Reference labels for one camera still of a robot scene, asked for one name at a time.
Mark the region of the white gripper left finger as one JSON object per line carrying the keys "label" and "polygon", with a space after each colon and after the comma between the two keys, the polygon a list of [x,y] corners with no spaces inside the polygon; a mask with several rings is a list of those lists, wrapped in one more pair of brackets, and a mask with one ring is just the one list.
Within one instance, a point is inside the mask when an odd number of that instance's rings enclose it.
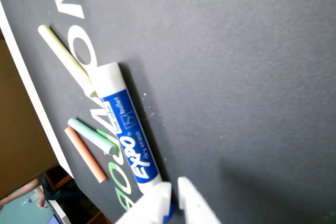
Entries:
{"label": "white gripper left finger", "polygon": [[172,185],[160,182],[144,194],[116,224],[168,223],[172,218]]}

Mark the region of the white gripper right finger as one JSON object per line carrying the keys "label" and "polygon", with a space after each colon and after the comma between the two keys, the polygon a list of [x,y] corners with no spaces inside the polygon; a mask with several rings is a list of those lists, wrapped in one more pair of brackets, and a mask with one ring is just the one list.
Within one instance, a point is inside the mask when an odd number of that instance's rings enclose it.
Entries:
{"label": "white gripper right finger", "polygon": [[221,223],[187,177],[179,177],[177,182],[179,208],[184,211],[185,223]]}

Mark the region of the person's hand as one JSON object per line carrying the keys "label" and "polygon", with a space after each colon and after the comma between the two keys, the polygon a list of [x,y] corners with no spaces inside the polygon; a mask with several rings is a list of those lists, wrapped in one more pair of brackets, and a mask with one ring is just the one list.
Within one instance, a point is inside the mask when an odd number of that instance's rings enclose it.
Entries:
{"label": "person's hand", "polygon": [[38,199],[37,199],[37,206],[40,209],[47,209],[48,206],[45,205],[46,204],[46,197],[45,195],[38,195]]}

